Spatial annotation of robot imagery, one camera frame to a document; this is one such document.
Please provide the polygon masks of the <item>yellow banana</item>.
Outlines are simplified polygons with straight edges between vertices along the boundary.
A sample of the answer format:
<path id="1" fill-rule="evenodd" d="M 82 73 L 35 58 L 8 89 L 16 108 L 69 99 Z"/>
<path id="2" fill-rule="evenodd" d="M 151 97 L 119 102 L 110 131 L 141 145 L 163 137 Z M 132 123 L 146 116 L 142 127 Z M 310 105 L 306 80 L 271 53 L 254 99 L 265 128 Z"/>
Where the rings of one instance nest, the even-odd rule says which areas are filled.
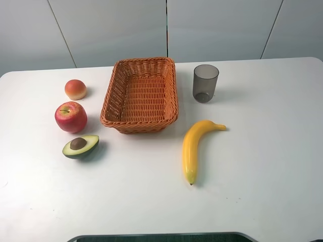
<path id="1" fill-rule="evenodd" d="M 220 130 L 226 131 L 225 125 L 215 124 L 210 120 L 196 122 L 185 134 L 182 146 L 182 169 L 189 185 L 196 182 L 198 171 L 198 144 L 207 133 Z"/>

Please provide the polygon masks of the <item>red apple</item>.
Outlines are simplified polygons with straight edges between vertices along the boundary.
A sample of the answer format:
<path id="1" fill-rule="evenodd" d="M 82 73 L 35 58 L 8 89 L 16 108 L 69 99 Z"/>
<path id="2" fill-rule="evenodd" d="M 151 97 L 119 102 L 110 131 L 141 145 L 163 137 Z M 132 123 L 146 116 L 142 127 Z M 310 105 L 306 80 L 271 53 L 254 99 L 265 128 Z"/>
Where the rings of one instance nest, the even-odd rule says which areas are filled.
<path id="1" fill-rule="evenodd" d="M 55 120 L 63 131 L 78 133 L 85 128 L 88 118 L 82 105 L 69 101 L 56 109 Z"/>

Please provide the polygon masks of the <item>halved avocado with pit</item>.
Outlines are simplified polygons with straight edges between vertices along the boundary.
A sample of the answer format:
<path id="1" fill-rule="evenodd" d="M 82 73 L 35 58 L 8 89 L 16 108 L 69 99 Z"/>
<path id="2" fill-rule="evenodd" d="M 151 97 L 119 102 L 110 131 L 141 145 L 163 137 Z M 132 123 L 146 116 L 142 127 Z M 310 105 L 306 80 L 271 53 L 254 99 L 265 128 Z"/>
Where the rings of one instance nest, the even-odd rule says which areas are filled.
<path id="1" fill-rule="evenodd" d="M 70 159 L 81 159 L 89 155 L 98 144 L 98 135 L 85 135 L 69 141 L 63 147 L 62 153 Z"/>

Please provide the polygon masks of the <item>grey translucent plastic cup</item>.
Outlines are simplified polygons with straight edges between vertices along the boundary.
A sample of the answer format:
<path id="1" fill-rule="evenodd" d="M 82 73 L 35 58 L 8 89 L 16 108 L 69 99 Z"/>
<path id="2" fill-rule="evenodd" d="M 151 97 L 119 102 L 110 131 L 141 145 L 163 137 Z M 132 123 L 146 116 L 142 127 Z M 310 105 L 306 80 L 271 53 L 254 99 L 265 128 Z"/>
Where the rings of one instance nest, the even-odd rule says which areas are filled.
<path id="1" fill-rule="evenodd" d="M 212 65 L 198 65 L 193 72 L 193 97 L 199 103 L 209 102 L 216 89 L 219 70 Z"/>

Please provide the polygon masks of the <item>round bread bun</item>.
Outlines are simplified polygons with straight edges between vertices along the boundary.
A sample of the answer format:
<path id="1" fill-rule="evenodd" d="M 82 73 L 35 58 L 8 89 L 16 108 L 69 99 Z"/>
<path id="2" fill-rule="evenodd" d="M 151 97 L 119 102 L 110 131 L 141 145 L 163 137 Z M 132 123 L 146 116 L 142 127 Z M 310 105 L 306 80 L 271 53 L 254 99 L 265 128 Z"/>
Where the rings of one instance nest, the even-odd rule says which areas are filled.
<path id="1" fill-rule="evenodd" d="M 69 80 L 65 84 L 65 93 L 71 100 L 79 100 L 86 96 L 86 85 L 77 79 Z"/>

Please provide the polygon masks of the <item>orange woven wicker basket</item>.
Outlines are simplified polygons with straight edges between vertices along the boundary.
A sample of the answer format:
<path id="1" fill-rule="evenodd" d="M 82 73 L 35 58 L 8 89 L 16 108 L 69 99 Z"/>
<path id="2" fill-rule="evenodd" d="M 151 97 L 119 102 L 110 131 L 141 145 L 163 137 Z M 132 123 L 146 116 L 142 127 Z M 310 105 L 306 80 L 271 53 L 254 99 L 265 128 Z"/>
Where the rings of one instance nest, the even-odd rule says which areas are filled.
<path id="1" fill-rule="evenodd" d="M 101 123 L 122 134 L 153 133 L 179 116 L 176 68 L 169 57 L 115 63 L 100 114 Z"/>

